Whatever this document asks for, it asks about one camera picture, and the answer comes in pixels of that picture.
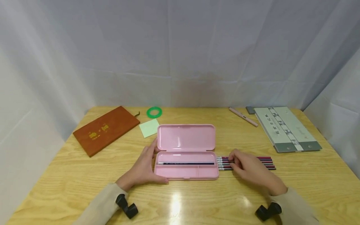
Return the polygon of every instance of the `sticky note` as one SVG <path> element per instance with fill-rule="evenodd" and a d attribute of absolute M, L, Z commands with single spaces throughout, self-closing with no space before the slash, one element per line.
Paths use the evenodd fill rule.
<path fill-rule="evenodd" d="M 147 138 L 148 136 L 157 133 L 157 127 L 159 126 L 159 122 L 157 121 L 157 119 L 153 119 L 148 122 L 142 123 L 139 126 L 144 138 Z"/>

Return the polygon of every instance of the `pink pencil case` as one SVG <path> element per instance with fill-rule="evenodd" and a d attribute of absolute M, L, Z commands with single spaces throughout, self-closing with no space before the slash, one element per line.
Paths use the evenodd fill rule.
<path fill-rule="evenodd" d="M 154 173 L 169 180 L 216 180 L 219 177 L 215 127 L 211 124 L 166 124 L 158 127 Z M 160 165 L 159 163 L 213 163 L 213 165 Z"/>

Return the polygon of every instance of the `white backdrop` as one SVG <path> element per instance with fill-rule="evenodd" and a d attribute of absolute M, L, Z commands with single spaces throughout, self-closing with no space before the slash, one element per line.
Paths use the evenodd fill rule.
<path fill-rule="evenodd" d="M 0 0 L 0 224 L 92 106 L 304 109 L 359 48 L 359 8 Z"/>
<path fill-rule="evenodd" d="M 360 49 L 304 111 L 360 178 Z"/>

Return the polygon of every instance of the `gray eraser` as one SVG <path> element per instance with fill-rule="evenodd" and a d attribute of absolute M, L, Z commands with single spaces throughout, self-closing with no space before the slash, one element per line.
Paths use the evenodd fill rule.
<path fill-rule="evenodd" d="M 246 108 L 246 110 L 248 111 L 248 113 L 250 114 L 250 115 L 254 115 L 255 114 L 255 110 L 254 110 L 254 108 L 252 108 L 251 106 L 247 106 L 247 107 L 245 107 Z"/>

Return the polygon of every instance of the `pencil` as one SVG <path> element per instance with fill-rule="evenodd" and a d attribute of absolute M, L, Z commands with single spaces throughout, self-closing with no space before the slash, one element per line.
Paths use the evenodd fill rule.
<path fill-rule="evenodd" d="M 230 165 L 230 163 L 217 163 L 218 165 L 227 165 L 227 166 L 229 166 Z M 265 166 L 273 166 L 274 164 L 272 164 L 272 163 L 263 163 L 263 165 L 265 165 Z"/>
<path fill-rule="evenodd" d="M 218 156 L 216 158 L 217 159 L 229 159 L 229 157 L 227 157 L 227 156 Z M 260 160 L 264 160 L 264 159 L 270 159 L 271 160 L 270 156 L 258 156 L 257 158 L 260 159 Z"/>
<path fill-rule="evenodd" d="M 265 160 L 260 160 L 262 163 L 273 163 L 273 161 L 269 161 L 269 160 L 267 160 L 267 161 L 265 161 Z M 231 161 L 229 161 L 229 160 L 217 160 L 217 162 L 218 163 L 221 163 L 221 162 L 226 162 L 226 163 L 232 163 L 232 162 L 235 162 L 234 160 L 231 160 Z"/>
<path fill-rule="evenodd" d="M 215 165 L 214 162 L 158 162 L 158 165 Z"/>
<path fill-rule="evenodd" d="M 219 168 L 231 168 L 231 166 L 228 166 L 228 165 L 218 165 Z M 265 166 L 266 168 L 275 168 L 274 165 L 272 166 Z"/>
<path fill-rule="evenodd" d="M 219 170 L 233 170 L 232 168 L 219 168 Z"/>

